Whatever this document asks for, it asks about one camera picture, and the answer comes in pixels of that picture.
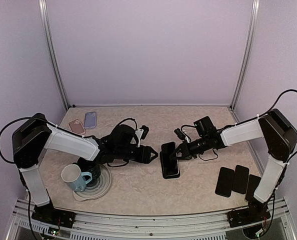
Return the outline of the aluminium frame post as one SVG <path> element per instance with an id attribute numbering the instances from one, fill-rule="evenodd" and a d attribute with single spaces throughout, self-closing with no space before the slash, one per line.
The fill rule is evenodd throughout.
<path id="1" fill-rule="evenodd" d="M 56 51 L 55 51 L 55 47 L 53 44 L 51 25 L 50 25 L 50 20 L 49 20 L 49 15 L 48 15 L 47 1 L 39 0 L 38 5 L 39 5 L 42 26 L 43 26 L 43 30 L 44 30 L 44 35 L 45 35 L 45 39 L 46 39 L 47 50 L 48 50 L 52 70 L 53 70 L 54 77 L 55 77 L 55 82 L 56 82 L 56 85 L 57 85 L 57 88 L 59 91 L 59 95 L 60 95 L 60 99 L 62 101 L 63 107 L 64 107 L 65 111 L 67 111 L 70 108 L 70 103 L 69 103 L 69 100 L 67 97 L 64 83 L 62 81 L 59 64 L 58 64 L 58 60 L 57 60 L 57 56 L 56 56 Z"/>
<path id="2" fill-rule="evenodd" d="M 248 27 L 248 31 L 247 31 L 247 37 L 246 37 L 246 44 L 245 44 L 244 53 L 243 53 L 242 62 L 241 62 L 241 67 L 239 70 L 238 80 L 237 80 L 237 84 L 236 84 L 236 87 L 234 90 L 233 98 L 232 98 L 232 101 L 230 104 L 230 109 L 232 112 L 235 111 L 237 104 L 238 104 L 239 97 L 242 92 L 242 87 L 243 87 L 245 75 L 246 75 L 248 64 L 249 64 L 249 59 L 250 59 L 251 52 L 252 52 L 252 46 L 253 46 L 253 41 L 254 41 L 255 32 L 256 32 L 256 25 L 257 25 L 257 21 L 258 21 L 259 8 L 260 8 L 260 1 L 253 0 L 251 14 L 250 14 L 249 27 Z"/>

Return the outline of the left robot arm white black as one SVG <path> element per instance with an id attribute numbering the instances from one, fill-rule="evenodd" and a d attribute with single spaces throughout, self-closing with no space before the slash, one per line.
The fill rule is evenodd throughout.
<path id="1" fill-rule="evenodd" d="M 39 215 L 49 223 L 55 222 L 59 212 L 53 207 L 39 170 L 44 150 L 77 156 L 96 165 L 110 165 L 114 160 L 123 160 L 126 165 L 130 161 L 149 164 L 158 157 L 151 146 L 141 144 L 149 132 L 145 125 L 130 127 L 121 121 L 109 135 L 97 138 L 63 129 L 47 121 L 42 113 L 23 120 L 11 137 L 13 161 Z"/>

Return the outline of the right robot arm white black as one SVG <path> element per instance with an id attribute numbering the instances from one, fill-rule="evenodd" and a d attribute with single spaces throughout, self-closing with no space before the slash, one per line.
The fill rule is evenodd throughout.
<path id="1" fill-rule="evenodd" d="M 219 150 L 254 139 L 264 139 L 268 160 L 253 197 L 255 202 L 244 211 L 244 218 L 255 222 L 264 213 L 264 207 L 274 195 L 297 145 L 297 130 L 276 108 L 234 125 L 217 129 L 209 116 L 193 123 L 199 139 L 188 142 L 182 130 L 176 135 L 182 143 L 170 154 L 172 160 L 190 160 L 208 150 Z"/>

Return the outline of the black phone case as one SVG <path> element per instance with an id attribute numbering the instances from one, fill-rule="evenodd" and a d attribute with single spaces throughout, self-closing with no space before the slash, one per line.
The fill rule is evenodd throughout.
<path id="1" fill-rule="evenodd" d="M 181 173 L 179 169 L 178 160 L 170 160 L 170 155 L 167 153 L 163 153 L 162 151 L 159 153 L 160 164 L 162 170 L 162 176 L 164 179 L 176 179 L 179 178 Z"/>

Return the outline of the grey collapsible silicone bowl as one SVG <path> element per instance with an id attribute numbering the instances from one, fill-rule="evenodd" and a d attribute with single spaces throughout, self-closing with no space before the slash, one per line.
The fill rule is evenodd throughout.
<path id="1" fill-rule="evenodd" d="M 73 191 L 75 200 L 79 202 L 96 200 L 103 197 L 111 188 L 112 175 L 105 165 L 98 164 L 92 172 L 96 174 L 100 172 L 99 177 L 88 183 L 84 191 Z"/>

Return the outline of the right aluminium frame post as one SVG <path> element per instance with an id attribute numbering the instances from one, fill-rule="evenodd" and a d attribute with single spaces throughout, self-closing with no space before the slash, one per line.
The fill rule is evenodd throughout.
<path id="1" fill-rule="evenodd" d="M 260 1 L 253 0 L 251 14 L 250 14 L 249 27 L 248 27 L 248 31 L 247 31 L 247 37 L 246 37 L 246 44 L 245 44 L 244 53 L 243 53 L 242 62 L 241 62 L 241 67 L 239 70 L 238 80 L 237 80 L 237 84 L 236 84 L 236 87 L 234 90 L 233 98 L 232 98 L 232 101 L 230 104 L 230 109 L 232 112 L 235 111 L 237 104 L 238 104 L 239 97 L 242 92 L 242 87 L 243 87 L 245 75 L 246 75 L 248 64 L 249 64 L 249 59 L 250 59 L 251 52 L 252 52 L 252 46 L 253 46 L 253 41 L 254 41 L 255 32 L 256 32 L 256 25 L 257 25 L 257 21 L 258 21 L 259 8 L 260 8 Z"/>

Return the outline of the dark green mug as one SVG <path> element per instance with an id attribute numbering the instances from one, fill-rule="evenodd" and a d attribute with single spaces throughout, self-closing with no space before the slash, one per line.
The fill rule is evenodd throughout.
<path id="1" fill-rule="evenodd" d="M 80 157 L 77 162 L 74 162 L 73 164 L 79 166 L 82 172 L 91 173 L 92 180 L 87 183 L 88 185 L 94 184 L 101 175 L 100 165 L 93 161 L 85 160 L 84 158 Z"/>

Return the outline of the lavender phone case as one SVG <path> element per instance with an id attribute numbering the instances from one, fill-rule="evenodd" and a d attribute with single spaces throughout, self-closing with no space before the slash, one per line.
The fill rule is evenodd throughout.
<path id="1" fill-rule="evenodd" d="M 84 116 L 84 128 L 94 129 L 97 126 L 97 112 L 87 112 Z"/>

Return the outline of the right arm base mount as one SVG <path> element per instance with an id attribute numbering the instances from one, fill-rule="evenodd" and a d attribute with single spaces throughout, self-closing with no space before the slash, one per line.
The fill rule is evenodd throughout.
<path id="1" fill-rule="evenodd" d="M 271 217 L 268 204 L 258 200 L 251 200 L 246 208 L 233 209 L 226 215 L 231 228 L 253 224 Z"/>

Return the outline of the light blue mug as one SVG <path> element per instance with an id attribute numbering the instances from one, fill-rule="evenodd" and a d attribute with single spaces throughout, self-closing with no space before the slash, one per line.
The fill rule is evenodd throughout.
<path id="1" fill-rule="evenodd" d="M 76 193 L 84 192 L 87 184 L 93 180 L 92 173 L 82 171 L 76 164 L 65 166 L 60 176 L 68 187 Z"/>

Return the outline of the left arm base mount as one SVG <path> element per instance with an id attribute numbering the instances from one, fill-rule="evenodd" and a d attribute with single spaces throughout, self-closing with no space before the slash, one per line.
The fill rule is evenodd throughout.
<path id="1" fill-rule="evenodd" d="M 47 204 L 44 206 L 35 206 L 31 217 L 33 220 L 42 223 L 71 229 L 76 214 L 72 211 L 57 209 L 52 205 Z"/>

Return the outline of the left aluminium frame post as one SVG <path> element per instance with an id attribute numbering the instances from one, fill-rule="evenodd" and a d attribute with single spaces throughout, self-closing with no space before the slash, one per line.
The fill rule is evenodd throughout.
<path id="1" fill-rule="evenodd" d="M 50 25 L 50 20 L 49 20 L 49 15 L 48 15 L 47 1 L 39 0 L 38 5 L 39 5 L 42 26 L 43 26 L 43 30 L 44 30 L 44 35 L 45 35 L 45 39 L 46 39 L 47 50 L 48 50 L 52 70 L 53 70 L 54 77 L 55 77 L 55 82 L 56 82 L 56 85 L 57 85 L 57 88 L 59 91 L 59 95 L 60 95 L 60 99 L 62 101 L 63 107 L 64 107 L 65 111 L 67 111 L 70 108 L 70 103 L 69 103 L 69 100 L 67 97 L 64 83 L 62 81 L 59 64 L 58 64 L 58 60 L 57 60 L 57 56 L 56 56 L 56 51 L 55 51 L 55 47 L 53 44 L 51 25 Z"/>

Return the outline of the white-edged black smartphone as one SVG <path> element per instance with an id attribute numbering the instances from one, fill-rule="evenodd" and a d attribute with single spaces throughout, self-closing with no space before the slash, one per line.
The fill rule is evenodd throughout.
<path id="1" fill-rule="evenodd" d="M 180 173 L 177 160 L 171 159 L 171 154 L 175 149 L 176 144 L 173 141 L 161 145 L 160 161 L 162 175 L 165 179 L 177 178 Z"/>

